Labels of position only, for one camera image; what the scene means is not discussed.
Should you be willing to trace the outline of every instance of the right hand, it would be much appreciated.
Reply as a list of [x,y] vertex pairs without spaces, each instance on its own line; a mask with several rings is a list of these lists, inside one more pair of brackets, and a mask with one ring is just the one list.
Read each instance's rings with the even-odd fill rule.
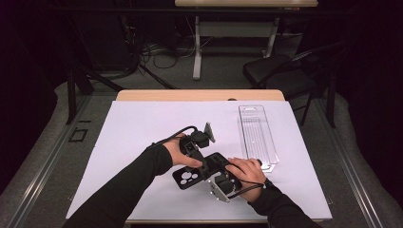
[[[244,160],[234,158],[229,159],[228,161],[232,164],[226,165],[225,168],[229,172],[234,174],[234,176],[241,181],[242,188],[240,190],[256,185],[256,183],[266,182],[266,176],[264,176],[263,171],[261,171],[260,163],[258,162],[258,160],[255,159]],[[251,189],[241,194],[240,196],[249,202],[254,202],[255,200],[258,199],[260,193],[261,193],[261,187]]]

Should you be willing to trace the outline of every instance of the transparent plastic case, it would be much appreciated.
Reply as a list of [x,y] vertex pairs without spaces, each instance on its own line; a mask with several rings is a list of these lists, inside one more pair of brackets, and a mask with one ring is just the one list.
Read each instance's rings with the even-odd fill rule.
[[264,107],[241,105],[239,109],[240,141],[244,157],[261,160],[263,172],[272,172],[278,164],[278,154]]

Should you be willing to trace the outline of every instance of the black long sleeve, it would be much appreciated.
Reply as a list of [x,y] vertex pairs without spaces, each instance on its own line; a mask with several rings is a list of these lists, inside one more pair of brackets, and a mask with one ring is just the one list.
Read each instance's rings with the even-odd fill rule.
[[274,185],[263,189],[258,199],[249,204],[259,215],[267,216],[269,223],[276,228],[321,227],[306,216],[302,209]]
[[[123,227],[145,189],[171,167],[172,158],[163,145],[146,149],[94,193],[64,227]],[[276,228],[320,227],[275,186],[263,189],[250,205]]]
[[171,156],[163,145],[146,149],[94,193],[64,227],[123,227],[155,176],[171,167]]

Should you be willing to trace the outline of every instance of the metal part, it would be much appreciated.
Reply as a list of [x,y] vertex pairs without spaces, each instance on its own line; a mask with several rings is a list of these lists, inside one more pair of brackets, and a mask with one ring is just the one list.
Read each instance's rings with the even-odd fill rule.
[[229,202],[229,198],[226,197],[226,195],[221,191],[221,189],[217,186],[217,184],[213,180],[208,180],[210,184],[210,190],[211,194],[217,197],[217,200],[219,201],[224,201],[224,202]]

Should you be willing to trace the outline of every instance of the person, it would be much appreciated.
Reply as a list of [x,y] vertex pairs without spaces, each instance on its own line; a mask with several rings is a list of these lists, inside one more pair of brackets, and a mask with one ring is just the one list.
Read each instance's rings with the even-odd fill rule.
[[[179,137],[183,135],[181,133],[168,142],[147,147],[136,160],[84,202],[64,227],[123,227],[156,176],[164,174],[174,165],[202,166],[200,161],[186,157],[181,152]],[[242,180],[240,191],[255,183],[268,182],[257,160],[233,158],[229,161],[231,164],[225,168]],[[251,189],[240,196],[259,215],[267,216],[268,222],[276,228],[320,227],[273,184]]]

